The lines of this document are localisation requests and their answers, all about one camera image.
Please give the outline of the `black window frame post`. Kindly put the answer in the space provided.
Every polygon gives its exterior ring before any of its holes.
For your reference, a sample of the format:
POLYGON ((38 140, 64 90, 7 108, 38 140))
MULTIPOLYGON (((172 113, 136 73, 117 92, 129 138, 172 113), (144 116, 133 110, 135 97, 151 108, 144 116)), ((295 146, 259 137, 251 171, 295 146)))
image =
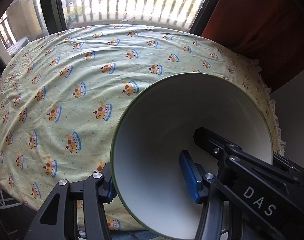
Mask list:
POLYGON ((40 0, 42 14, 49 34, 67 30, 62 0, 40 0))

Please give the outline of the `floral ceramic bowl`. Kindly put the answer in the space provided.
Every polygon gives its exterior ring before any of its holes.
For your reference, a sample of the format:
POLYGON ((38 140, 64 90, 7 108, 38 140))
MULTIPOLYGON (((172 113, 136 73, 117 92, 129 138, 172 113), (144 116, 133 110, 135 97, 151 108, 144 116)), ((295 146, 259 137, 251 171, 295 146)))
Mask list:
POLYGON ((200 127, 268 164, 273 162, 266 120, 253 100, 232 82, 185 73, 142 90, 117 125, 111 169, 126 210, 160 236, 195 237, 202 207, 188 194, 180 152, 187 150, 207 172, 218 172, 217 160, 194 143, 194 132, 200 127))

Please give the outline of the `red curtain right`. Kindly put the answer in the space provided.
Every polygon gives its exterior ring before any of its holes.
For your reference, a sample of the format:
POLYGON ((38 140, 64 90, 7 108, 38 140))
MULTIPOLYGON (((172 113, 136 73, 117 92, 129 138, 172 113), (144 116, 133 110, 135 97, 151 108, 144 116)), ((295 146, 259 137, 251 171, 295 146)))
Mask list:
POLYGON ((304 11, 295 0, 219 0, 202 36, 260 64, 304 66, 304 11))

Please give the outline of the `yellow cake print tablecloth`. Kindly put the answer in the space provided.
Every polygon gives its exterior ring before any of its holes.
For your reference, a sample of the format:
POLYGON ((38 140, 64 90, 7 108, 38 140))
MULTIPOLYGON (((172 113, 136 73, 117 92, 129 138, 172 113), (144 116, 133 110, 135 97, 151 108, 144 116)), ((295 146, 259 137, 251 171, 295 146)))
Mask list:
POLYGON ((0 78, 0 187, 37 210, 62 178, 101 171, 119 117, 142 90, 173 74, 206 73, 245 91, 285 153, 260 67, 217 42, 147 25, 65 30, 21 49, 0 78))

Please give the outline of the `white outdoor air conditioner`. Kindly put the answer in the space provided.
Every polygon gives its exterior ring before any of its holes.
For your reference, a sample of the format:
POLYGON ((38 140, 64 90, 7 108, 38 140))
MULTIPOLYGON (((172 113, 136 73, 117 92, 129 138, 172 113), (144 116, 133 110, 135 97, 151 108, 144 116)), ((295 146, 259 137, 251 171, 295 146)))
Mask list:
POLYGON ((29 43, 29 39, 27 37, 21 38, 19 41, 17 41, 16 44, 9 47, 6 51, 8 54, 13 57, 15 54, 17 54, 24 46, 26 46, 29 43))

